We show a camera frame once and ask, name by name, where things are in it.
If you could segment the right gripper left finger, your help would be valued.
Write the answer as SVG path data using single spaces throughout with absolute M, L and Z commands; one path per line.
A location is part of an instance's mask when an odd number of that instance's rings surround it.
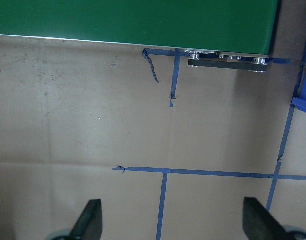
M 89 200 L 68 235 L 69 240 L 99 240 L 102 235 L 102 207 L 100 199 Z

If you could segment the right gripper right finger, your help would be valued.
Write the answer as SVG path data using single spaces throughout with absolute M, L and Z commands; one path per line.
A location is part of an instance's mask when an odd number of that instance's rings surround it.
M 242 227 L 249 240 L 295 240 L 256 199 L 243 200 Z

